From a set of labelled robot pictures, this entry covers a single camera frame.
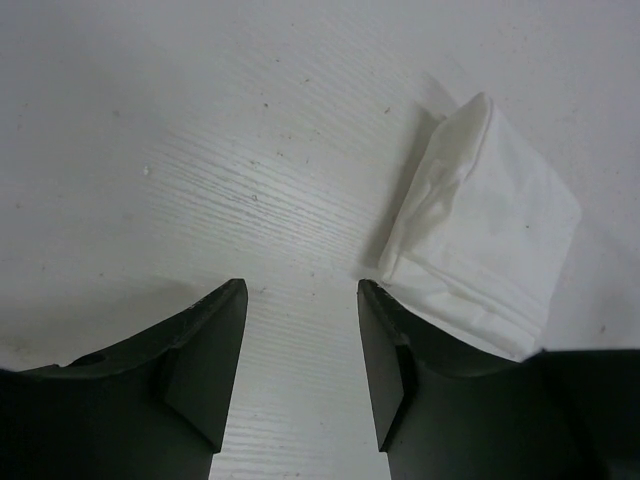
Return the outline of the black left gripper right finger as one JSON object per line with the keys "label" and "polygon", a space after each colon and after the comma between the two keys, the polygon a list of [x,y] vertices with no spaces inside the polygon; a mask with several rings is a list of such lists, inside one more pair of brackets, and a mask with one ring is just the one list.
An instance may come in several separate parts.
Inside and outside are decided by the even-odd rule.
{"label": "black left gripper right finger", "polygon": [[395,479],[635,479],[639,354],[512,362],[363,279],[358,316],[378,448]]}

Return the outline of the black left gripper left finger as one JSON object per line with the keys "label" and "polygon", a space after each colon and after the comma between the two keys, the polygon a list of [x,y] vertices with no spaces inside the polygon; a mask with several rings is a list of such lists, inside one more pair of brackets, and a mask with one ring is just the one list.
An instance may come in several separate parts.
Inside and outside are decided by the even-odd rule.
{"label": "black left gripper left finger", "polygon": [[232,279],[67,366],[1,374],[5,479],[205,479],[221,450],[248,307]]}

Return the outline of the white tank top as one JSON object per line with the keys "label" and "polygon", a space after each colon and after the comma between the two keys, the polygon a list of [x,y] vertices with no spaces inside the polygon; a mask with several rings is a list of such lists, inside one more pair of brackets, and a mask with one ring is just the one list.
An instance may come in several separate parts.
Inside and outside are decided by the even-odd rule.
{"label": "white tank top", "polygon": [[484,352],[539,348],[581,207],[486,94],[444,119],[378,271],[409,311]]}

